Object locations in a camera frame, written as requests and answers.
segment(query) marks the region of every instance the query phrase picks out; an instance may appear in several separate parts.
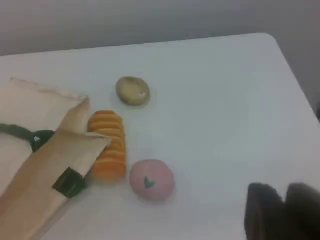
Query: pink ball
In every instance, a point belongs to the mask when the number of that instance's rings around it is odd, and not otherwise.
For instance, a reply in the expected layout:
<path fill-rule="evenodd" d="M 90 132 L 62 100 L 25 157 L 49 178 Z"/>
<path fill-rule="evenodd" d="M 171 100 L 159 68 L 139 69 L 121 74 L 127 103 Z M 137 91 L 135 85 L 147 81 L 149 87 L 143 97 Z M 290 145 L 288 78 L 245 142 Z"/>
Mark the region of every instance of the pink ball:
<path fill-rule="evenodd" d="M 141 160 L 130 171 L 130 185 L 145 199 L 163 201 L 174 191 L 175 177 L 163 161 Z"/>

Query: black tag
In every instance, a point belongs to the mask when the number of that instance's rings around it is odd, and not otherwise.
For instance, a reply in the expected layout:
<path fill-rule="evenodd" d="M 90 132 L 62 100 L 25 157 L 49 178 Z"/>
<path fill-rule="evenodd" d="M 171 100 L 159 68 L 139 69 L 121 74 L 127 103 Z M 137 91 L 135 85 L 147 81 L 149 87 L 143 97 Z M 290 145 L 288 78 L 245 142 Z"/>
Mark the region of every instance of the black tag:
<path fill-rule="evenodd" d="M 53 189 L 66 196 L 68 199 L 77 196 L 86 187 L 85 179 L 71 167 L 68 167 L 52 186 Z"/>

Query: dark blurry object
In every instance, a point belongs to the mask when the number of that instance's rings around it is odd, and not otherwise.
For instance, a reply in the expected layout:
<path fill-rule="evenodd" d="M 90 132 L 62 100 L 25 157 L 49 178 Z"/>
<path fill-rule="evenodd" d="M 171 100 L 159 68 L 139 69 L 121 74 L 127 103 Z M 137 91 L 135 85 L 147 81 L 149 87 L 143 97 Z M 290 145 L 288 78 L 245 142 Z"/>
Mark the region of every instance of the dark blurry object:
<path fill-rule="evenodd" d="M 307 240 L 296 221 L 287 214 L 285 203 L 269 185 L 248 187 L 244 217 L 247 240 Z"/>
<path fill-rule="evenodd" d="M 304 183 L 289 186 L 285 205 L 310 240 L 320 240 L 320 192 Z"/>
<path fill-rule="evenodd" d="M 316 118 L 320 121 L 320 108 L 315 113 Z"/>

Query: green cord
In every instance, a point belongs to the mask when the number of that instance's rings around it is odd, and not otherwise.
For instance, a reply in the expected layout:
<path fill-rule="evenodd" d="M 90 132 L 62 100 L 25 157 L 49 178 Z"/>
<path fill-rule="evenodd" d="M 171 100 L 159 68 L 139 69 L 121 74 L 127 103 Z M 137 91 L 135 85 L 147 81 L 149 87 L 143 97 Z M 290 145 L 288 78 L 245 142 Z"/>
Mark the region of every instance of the green cord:
<path fill-rule="evenodd" d="M 0 123 L 0 133 L 9 134 L 30 143 L 32 152 L 38 151 L 55 134 L 51 130 L 29 131 L 28 129 L 14 125 Z"/>

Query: black object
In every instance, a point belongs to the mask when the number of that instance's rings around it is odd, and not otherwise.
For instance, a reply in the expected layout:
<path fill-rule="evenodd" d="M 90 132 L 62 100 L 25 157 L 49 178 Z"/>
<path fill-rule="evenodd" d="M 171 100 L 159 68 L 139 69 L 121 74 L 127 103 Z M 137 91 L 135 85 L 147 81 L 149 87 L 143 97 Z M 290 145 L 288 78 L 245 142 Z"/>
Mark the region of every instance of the black object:
<path fill-rule="evenodd" d="M 244 228 L 247 240 L 308 240 L 301 227 L 288 216 L 277 191 L 267 184 L 249 185 Z"/>
<path fill-rule="evenodd" d="M 18 125 L 8 125 L 4 123 L 0 123 L 0 133 L 9 134 L 19 139 L 28 141 L 31 145 L 32 152 L 34 153 L 43 145 L 45 145 L 55 134 L 55 132 L 51 130 L 39 130 L 32 132 Z"/>
<path fill-rule="evenodd" d="M 310 240 L 320 240 L 320 192 L 304 183 L 293 183 L 288 188 L 285 206 L 289 217 Z"/>
<path fill-rule="evenodd" d="M 87 184 L 80 173 L 68 167 L 52 188 L 71 199 L 87 188 Z"/>

